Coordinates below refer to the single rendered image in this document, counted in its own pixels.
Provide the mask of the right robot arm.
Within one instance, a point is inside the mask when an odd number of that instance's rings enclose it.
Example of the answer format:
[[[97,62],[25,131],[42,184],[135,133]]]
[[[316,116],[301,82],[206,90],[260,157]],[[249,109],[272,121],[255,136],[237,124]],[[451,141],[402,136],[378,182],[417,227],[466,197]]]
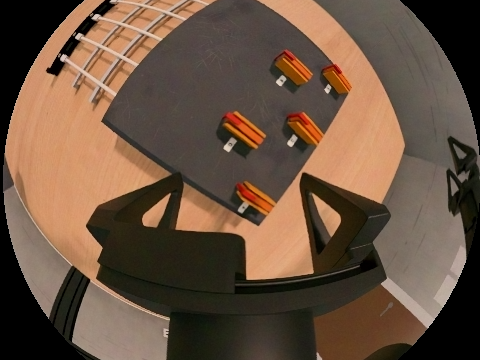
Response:
[[[480,203],[480,178],[478,181],[471,187],[477,211],[479,212],[479,203]],[[475,221],[475,218],[472,220],[473,221],[473,226],[468,230],[468,233],[465,235],[465,245],[466,245],[466,260],[472,245],[475,229],[476,229],[476,224],[477,221]]]

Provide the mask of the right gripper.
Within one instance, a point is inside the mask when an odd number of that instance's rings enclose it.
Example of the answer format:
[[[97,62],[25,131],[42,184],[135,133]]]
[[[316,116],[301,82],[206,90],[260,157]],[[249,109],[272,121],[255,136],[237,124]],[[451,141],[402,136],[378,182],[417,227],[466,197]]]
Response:
[[[474,148],[461,143],[452,136],[447,138],[450,151],[452,154],[456,175],[448,169],[446,171],[447,185],[448,185],[448,209],[452,212],[453,217],[457,214],[461,214],[464,235],[468,233],[468,230],[473,226],[473,219],[477,221],[478,211],[475,203],[475,199],[471,190],[471,187],[478,181],[480,177],[480,171],[477,165],[477,153]],[[466,156],[463,159],[459,159],[453,146],[455,144],[461,149]],[[467,159],[466,159],[467,158]],[[465,174],[469,171],[467,178],[461,183],[457,178],[462,172]],[[471,174],[471,175],[470,175]],[[456,183],[458,191],[452,196],[450,176]],[[470,180],[470,181],[469,181]],[[461,190],[462,188],[462,190]]]

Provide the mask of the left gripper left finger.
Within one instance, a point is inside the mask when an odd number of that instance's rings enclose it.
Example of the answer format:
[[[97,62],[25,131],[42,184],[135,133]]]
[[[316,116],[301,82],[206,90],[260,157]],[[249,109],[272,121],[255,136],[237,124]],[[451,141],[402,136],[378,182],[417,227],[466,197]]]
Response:
[[[176,229],[183,188],[181,172],[176,172],[157,182],[99,204],[92,215],[144,226],[143,215],[170,195],[157,227]]]

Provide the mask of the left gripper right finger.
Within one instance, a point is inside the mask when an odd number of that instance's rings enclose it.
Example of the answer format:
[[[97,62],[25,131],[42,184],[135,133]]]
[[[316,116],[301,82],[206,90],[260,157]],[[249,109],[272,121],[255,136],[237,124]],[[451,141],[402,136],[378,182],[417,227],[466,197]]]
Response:
[[[385,205],[307,172],[302,172],[299,190],[313,273],[329,270],[346,250],[373,242],[391,217]],[[313,195],[340,216],[340,224],[333,236],[319,214]]]

